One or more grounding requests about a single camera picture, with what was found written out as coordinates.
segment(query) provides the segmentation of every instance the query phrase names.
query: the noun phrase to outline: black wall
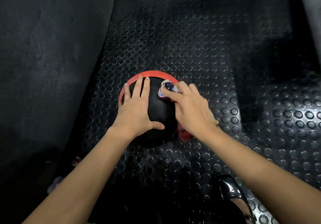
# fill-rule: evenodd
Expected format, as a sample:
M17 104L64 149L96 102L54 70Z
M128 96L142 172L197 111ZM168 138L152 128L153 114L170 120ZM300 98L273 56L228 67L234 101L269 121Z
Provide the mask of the black wall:
M0 213L46 197L101 51L114 0L0 0Z

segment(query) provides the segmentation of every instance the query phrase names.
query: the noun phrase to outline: forearm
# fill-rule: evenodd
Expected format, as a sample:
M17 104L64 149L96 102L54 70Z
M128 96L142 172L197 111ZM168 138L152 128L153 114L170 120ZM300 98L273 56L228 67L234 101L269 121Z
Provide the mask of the forearm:
M131 139L110 128L83 161L25 220L26 223L86 223L106 181Z
M319 222L321 193L318 190L218 128L203 133L201 138L281 223Z

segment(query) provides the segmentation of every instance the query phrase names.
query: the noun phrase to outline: shiny black shoe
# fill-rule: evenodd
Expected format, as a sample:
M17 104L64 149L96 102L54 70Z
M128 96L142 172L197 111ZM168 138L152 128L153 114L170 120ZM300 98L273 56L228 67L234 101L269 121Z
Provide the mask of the shiny black shoe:
M231 175L222 174L213 178L212 197L221 223L255 223L247 198Z

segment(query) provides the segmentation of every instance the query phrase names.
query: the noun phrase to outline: rubber floor mat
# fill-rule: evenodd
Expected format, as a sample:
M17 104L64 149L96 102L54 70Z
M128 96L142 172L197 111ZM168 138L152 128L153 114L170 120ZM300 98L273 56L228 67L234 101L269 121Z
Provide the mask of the rubber floor mat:
M321 76L301 0L115 0L69 155L98 143L123 84L145 70L194 83L224 132L321 188ZM130 145L90 219L215 222L211 177L224 172L243 186L259 223L277 223L215 153L176 137Z

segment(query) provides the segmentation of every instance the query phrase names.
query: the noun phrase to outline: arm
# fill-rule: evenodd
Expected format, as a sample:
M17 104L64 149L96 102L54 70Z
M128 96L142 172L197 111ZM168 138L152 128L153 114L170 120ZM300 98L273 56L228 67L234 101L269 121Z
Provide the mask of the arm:
M136 82L133 96L125 84L124 104L105 136L62 183L23 222L86 223L100 192L129 143L150 129L164 129L147 115L149 78Z
M162 90L174 101L179 123L211 148L253 191L280 223L320 223L321 192L234 140L209 120L207 100L195 85L182 94Z

